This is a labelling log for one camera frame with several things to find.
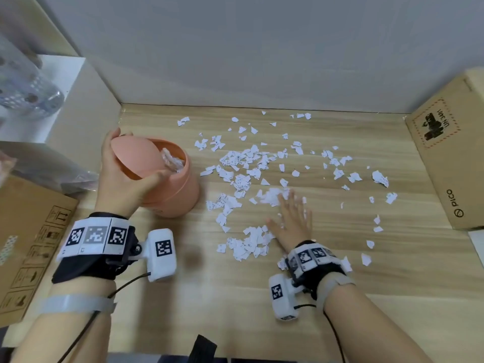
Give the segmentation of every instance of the cardboard box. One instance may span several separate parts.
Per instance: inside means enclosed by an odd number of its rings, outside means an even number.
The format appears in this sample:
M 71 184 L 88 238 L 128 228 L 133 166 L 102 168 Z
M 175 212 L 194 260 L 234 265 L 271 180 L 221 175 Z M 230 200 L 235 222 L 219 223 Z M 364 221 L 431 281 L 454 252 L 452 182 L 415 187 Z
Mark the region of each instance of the cardboard box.
M 452 227 L 484 226 L 484 68 L 454 78 L 405 121 Z
M 0 326 L 21 321 L 77 200 L 9 176 L 0 187 Z

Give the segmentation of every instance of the hand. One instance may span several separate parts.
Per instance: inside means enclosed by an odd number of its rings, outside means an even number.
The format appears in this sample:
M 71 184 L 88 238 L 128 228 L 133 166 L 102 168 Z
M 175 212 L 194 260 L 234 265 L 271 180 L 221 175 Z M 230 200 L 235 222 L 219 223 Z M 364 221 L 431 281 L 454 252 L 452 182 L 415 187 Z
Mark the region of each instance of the hand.
M 294 249 L 303 240 L 311 239 L 313 231 L 313 213 L 306 210 L 304 217 L 304 204 L 302 199 L 294 199 L 294 190 L 289 191 L 289 197 L 286 201 L 282 194 L 277 196 L 281 204 L 282 221 L 284 228 L 274 220 L 268 218 L 266 225 L 270 232 L 275 235 L 287 253 Z
M 128 178 L 121 170 L 118 159 L 111 148 L 111 140 L 118 137 L 120 128 L 107 133 L 101 150 L 101 174 L 96 206 L 94 211 L 105 211 L 124 216 L 129 219 L 138 209 L 143 197 L 158 184 L 171 176 L 173 168 L 167 166 L 143 179 L 133 180 Z

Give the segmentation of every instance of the clear plastic container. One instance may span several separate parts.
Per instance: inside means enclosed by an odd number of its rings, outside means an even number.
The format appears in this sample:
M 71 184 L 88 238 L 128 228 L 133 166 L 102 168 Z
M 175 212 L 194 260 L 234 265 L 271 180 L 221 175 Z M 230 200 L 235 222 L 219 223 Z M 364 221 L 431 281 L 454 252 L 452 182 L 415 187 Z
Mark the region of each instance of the clear plastic container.
M 40 119 L 56 113 L 64 94 L 0 34 L 0 105 L 9 119 Z

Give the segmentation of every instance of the forearm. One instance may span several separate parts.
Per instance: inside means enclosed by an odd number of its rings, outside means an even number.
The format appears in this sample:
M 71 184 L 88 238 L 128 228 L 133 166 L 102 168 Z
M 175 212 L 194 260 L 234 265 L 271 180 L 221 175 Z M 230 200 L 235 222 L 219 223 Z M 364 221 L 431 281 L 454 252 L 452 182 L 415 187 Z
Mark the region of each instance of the forearm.
M 324 310 L 351 362 L 432 362 L 402 329 L 353 284 L 333 289 L 326 299 Z
M 116 284 L 112 280 L 79 277 L 54 284 L 49 295 L 85 294 L 107 297 L 115 290 Z M 12 363 L 57 362 L 79 335 L 91 315 L 91 313 L 40 315 L 21 345 L 15 350 Z M 84 335 L 65 362 L 105 362 L 110 329 L 111 316 L 100 313 L 89 328 L 88 334 Z

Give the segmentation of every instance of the wooden tabletop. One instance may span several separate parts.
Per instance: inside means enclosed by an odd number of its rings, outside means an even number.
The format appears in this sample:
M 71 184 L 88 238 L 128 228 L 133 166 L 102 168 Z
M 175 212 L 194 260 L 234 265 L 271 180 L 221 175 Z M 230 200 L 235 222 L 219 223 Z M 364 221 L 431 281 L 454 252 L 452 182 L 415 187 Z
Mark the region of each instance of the wooden tabletop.
M 287 148 L 289 157 L 270 163 L 262 177 L 273 187 L 284 177 L 308 198 L 314 212 L 314 237 L 338 256 L 348 256 L 358 286 L 436 362 L 481 362 L 484 270 L 467 234 L 451 229 L 402 115 L 312 111 L 311 120 L 305 120 L 289 117 L 297 111 L 266 111 L 262 115 L 258 109 L 124 105 L 120 124 L 135 135 L 176 142 L 188 151 L 197 172 L 218 164 L 227 150 L 241 152 L 252 144 L 260 148 L 261 141 L 268 143 L 263 148 L 270 152 Z M 185 116 L 190 121 L 178 127 L 177 120 Z M 239 122 L 232 122 L 233 116 Z M 243 142 L 238 127 L 249 129 L 249 123 L 258 133 L 247 130 Z M 222 135 L 226 146 L 214 153 L 209 145 L 199 152 L 194 142 L 202 139 L 200 132 L 209 140 Z M 284 133 L 289 140 L 282 138 Z M 303 144 L 304 156 L 290 148 L 293 141 Z M 323 162 L 329 161 L 321 152 L 332 146 L 339 146 L 332 150 L 336 157 L 353 157 L 345 173 L 358 172 L 362 181 L 334 180 L 334 166 L 323 169 Z M 280 163 L 286 172 L 294 168 L 300 176 L 282 175 Z M 373 170 L 388 176 L 388 189 L 372 181 Z M 312 309 L 302 309 L 294 322 L 275 320 L 268 291 L 269 277 L 280 272 L 276 263 L 282 250 L 275 240 L 268 256 L 257 259 L 250 256 L 238 262 L 231 252 L 215 252 L 227 237 L 243 238 L 246 227 L 263 225 L 267 216 L 277 218 L 276 207 L 248 201 L 268 186 L 252 180 L 241 200 L 243 207 L 229 215 L 231 230 L 225 234 L 215 223 L 219 212 L 208 212 L 205 200 L 216 200 L 222 192 L 233 194 L 234 188 L 216 173 L 201 177 L 200 182 L 200 201 L 186 216 L 167 220 L 140 209 L 132 217 L 140 239 L 152 229 L 172 229 L 178 269 L 171 279 L 139 280 L 118 294 L 109 351 L 188 355 L 197 334 L 202 334 L 218 345 L 217 356 L 339 360 L 328 323 Z M 344 184 L 351 190 L 343 190 Z M 385 203 L 388 192 L 398 194 L 391 205 Z M 375 197 L 374 204 L 369 196 Z M 88 216 L 94 201 L 94 192 L 85 195 L 76 219 Z M 377 214 L 384 229 L 380 233 L 373 232 Z M 367 239 L 375 242 L 373 250 L 366 246 Z M 368 267 L 361 263 L 362 252 L 372 257 Z M 51 264 L 24 321 L 9 329 L 4 346 L 17 346 L 22 340 L 55 268 Z M 122 285 L 145 271 L 146 265 L 136 262 L 116 282 Z

